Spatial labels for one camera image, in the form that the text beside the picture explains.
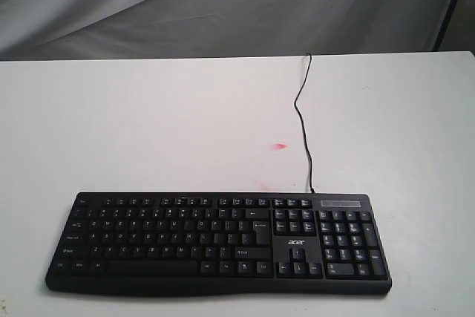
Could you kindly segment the grey backdrop cloth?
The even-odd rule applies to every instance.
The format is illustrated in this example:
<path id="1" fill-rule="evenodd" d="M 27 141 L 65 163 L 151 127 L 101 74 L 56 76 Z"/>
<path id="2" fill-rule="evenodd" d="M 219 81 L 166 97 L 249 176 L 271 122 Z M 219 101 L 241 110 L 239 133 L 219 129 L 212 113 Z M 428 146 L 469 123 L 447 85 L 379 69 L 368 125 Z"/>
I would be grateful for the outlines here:
<path id="1" fill-rule="evenodd" d="M 1 0 L 1 58 L 430 50 L 450 0 Z"/>

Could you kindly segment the black acer keyboard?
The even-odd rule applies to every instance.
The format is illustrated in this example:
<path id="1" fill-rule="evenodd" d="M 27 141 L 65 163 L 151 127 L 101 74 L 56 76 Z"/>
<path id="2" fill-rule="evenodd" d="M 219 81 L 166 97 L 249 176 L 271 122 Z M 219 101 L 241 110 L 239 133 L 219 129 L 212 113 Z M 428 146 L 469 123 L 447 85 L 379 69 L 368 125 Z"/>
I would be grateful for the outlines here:
<path id="1" fill-rule="evenodd" d="M 81 192 L 45 283 L 94 295 L 384 295 L 392 278 L 366 195 Z"/>

